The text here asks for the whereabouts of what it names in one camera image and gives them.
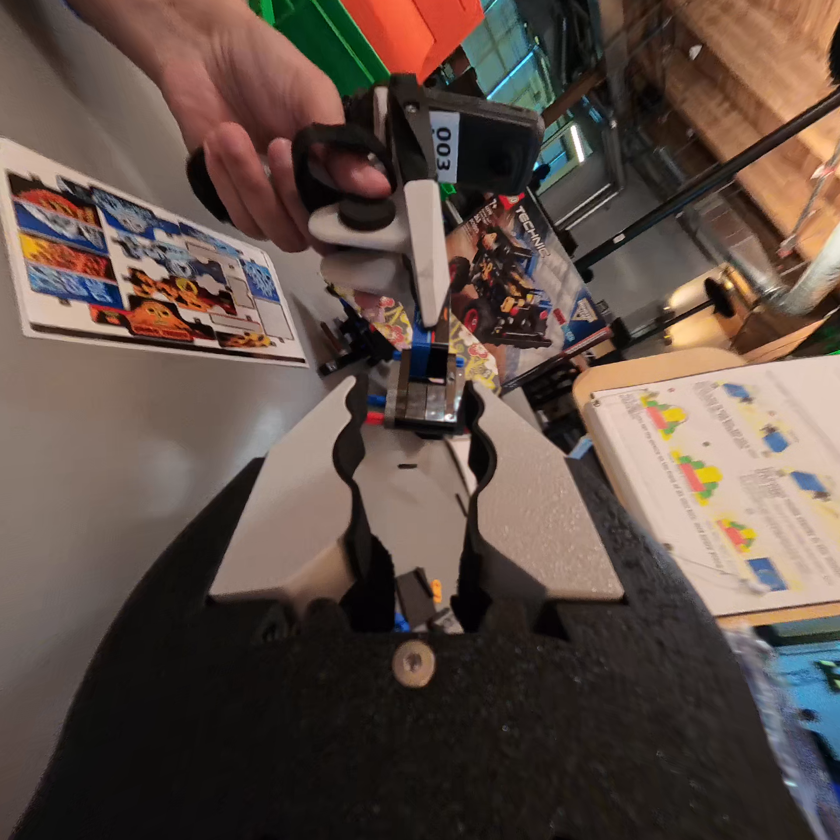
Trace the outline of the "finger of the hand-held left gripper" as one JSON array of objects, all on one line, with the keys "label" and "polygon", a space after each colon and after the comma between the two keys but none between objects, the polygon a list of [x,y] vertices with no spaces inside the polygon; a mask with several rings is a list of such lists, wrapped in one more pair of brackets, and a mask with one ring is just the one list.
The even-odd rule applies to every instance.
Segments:
[{"label": "finger of the hand-held left gripper", "polygon": [[437,326],[450,289],[443,208],[433,180],[405,182],[403,195],[411,239],[416,303],[423,327]]}]

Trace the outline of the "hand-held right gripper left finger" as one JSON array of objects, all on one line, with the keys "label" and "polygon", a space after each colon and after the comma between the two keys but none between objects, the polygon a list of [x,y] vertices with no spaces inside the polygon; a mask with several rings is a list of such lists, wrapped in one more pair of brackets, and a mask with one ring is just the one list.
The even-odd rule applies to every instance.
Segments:
[{"label": "hand-held right gripper left finger", "polygon": [[354,478],[367,396],[367,376],[348,376],[272,446],[209,587],[215,602],[273,600],[302,618],[330,600],[358,632],[393,630],[393,562]]}]

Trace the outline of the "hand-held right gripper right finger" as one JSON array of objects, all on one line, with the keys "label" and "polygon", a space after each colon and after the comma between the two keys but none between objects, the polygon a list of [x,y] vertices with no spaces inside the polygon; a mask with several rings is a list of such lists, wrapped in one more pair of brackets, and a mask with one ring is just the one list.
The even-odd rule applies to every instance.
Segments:
[{"label": "hand-held right gripper right finger", "polygon": [[535,620],[559,602],[620,603],[625,596],[560,448],[482,384],[461,402],[476,488],[451,604],[461,627],[480,629],[492,606]]}]

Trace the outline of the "black blue lego assembly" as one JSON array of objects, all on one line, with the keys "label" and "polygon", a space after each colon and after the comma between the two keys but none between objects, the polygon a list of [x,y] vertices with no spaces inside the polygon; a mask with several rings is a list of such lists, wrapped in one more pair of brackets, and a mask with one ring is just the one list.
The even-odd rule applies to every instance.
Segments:
[{"label": "black blue lego assembly", "polygon": [[388,372],[385,393],[368,395],[368,425],[423,439],[451,438],[465,431],[465,366],[450,347],[445,316],[434,328],[414,325],[406,349],[382,351],[375,358],[388,364]]}]

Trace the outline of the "lego set box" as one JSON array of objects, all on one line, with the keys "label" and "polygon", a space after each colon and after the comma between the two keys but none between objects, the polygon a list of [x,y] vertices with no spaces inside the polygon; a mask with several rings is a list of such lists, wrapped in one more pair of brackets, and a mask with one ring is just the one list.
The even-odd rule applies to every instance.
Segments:
[{"label": "lego set box", "polygon": [[495,358],[502,392],[612,339],[530,190],[488,200],[446,248],[451,310]]}]

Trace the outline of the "partly built lego chassis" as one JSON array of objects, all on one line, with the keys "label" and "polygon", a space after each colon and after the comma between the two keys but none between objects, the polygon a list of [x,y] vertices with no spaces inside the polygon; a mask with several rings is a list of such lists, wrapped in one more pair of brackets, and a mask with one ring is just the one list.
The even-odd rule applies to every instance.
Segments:
[{"label": "partly built lego chassis", "polygon": [[318,366],[318,374],[325,378],[338,373],[355,362],[373,367],[396,358],[397,350],[391,342],[365,318],[355,312],[333,325],[320,322],[320,330],[331,349],[332,356]]}]

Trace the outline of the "person's left hand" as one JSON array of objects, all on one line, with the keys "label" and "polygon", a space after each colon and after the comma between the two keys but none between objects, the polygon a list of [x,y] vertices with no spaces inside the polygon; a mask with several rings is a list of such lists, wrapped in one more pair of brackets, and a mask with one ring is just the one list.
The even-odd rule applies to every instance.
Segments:
[{"label": "person's left hand", "polygon": [[330,252],[309,232],[291,153],[300,131],[344,123],[327,75],[246,2],[69,5],[159,88],[232,225],[286,253]]}]

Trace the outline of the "floral patterned paper sheet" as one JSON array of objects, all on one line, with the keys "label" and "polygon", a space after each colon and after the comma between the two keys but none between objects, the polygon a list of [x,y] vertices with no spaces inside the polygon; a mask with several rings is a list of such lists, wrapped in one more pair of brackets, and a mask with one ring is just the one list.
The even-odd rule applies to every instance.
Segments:
[{"label": "floral patterned paper sheet", "polygon": [[[333,283],[327,284],[326,291],[341,305],[341,320],[355,312],[391,342],[397,350],[396,356],[411,349],[414,327],[399,300],[390,295],[355,290]],[[494,393],[499,393],[501,384],[495,358],[457,318],[449,321],[449,348],[457,355],[468,381],[479,382]]]}]

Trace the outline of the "orange plastic bin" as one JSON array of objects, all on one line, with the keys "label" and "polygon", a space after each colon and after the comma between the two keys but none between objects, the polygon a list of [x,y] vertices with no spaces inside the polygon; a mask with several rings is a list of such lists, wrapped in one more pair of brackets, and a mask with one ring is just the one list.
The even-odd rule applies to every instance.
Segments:
[{"label": "orange plastic bin", "polygon": [[342,1],[392,74],[425,82],[485,17],[481,1]]}]

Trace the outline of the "green plastic bin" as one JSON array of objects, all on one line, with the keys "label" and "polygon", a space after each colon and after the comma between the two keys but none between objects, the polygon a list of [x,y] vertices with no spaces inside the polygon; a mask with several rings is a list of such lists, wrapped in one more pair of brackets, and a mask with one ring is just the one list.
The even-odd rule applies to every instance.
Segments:
[{"label": "green plastic bin", "polygon": [[342,96],[386,83],[390,72],[341,1],[248,1],[324,72]]}]

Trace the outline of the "black stand pole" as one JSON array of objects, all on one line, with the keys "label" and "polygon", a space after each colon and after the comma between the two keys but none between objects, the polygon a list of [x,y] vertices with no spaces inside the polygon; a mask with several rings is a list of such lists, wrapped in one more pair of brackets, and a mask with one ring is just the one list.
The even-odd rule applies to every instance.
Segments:
[{"label": "black stand pole", "polygon": [[776,150],[782,144],[793,139],[805,129],[822,120],[838,109],[839,89],[836,87],[828,96],[817,104],[804,110],[795,118],[786,122],[780,128],[762,137],[746,150],[723,163],[711,167],[703,176],[689,182],[677,194],[667,201],[657,205],[652,211],[620,230],[617,234],[602,242],[591,251],[578,258],[574,267],[578,272],[584,272],[606,257],[625,247],[637,237],[645,234],[667,218],[673,217],[685,210],[704,196],[715,192],[718,188],[730,183],[734,176],[759,161],[766,154]]}]

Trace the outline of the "clear plastic bag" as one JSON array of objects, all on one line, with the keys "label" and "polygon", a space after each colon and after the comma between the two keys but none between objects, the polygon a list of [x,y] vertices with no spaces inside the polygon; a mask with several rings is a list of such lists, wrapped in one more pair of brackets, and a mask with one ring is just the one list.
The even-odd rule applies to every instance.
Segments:
[{"label": "clear plastic bag", "polygon": [[804,793],[799,791],[799,783],[803,778],[798,762],[797,741],[791,737],[793,727],[784,716],[782,689],[770,676],[771,652],[765,651],[762,640],[754,631],[755,627],[740,625],[725,630],[724,635],[748,682],[786,789],[799,806],[813,835],[816,838],[828,839],[823,833],[823,826],[812,803],[811,786],[808,784]]}]

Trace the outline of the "colourful sticker sheet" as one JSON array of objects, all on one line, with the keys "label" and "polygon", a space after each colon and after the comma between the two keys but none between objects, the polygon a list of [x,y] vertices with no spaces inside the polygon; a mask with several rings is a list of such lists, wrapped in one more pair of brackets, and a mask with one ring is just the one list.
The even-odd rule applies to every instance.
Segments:
[{"label": "colourful sticker sheet", "polygon": [[264,249],[6,138],[1,199],[24,335],[308,368]]}]

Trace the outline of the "blue plastic bin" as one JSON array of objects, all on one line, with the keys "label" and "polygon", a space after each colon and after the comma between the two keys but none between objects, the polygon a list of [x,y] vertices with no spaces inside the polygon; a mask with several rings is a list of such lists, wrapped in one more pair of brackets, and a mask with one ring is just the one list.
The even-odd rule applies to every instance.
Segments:
[{"label": "blue plastic bin", "polygon": [[838,838],[839,806],[839,618],[801,619],[757,626],[771,652],[770,676],[781,687],[784,716],[797,741],[803,781],[823,833]]}]

